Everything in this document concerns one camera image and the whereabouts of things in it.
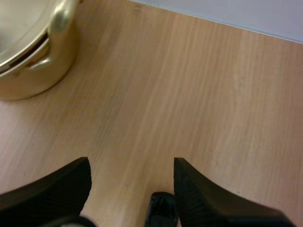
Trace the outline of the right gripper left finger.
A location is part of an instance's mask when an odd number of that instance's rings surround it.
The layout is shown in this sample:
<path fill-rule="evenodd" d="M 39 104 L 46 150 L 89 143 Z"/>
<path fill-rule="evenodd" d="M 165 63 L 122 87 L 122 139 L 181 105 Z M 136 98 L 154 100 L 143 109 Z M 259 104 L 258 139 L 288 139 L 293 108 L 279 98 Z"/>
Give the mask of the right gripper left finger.
<path fill-rule="evenodd" d="M 41 227 L 80 215 L 92 187 L 87 157 L 0 196 L 2 227 Z"/>

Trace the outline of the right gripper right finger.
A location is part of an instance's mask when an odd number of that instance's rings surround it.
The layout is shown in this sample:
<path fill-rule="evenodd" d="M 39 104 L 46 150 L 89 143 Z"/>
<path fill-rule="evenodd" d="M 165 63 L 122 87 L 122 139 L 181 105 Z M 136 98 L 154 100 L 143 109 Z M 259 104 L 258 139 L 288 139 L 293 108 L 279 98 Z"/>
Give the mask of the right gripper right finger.
<path fill-rule="evenodd" d="M 174 195 L 183 227 L 292 227 L 281 211 L 238 196 L 174 159 Z"/>

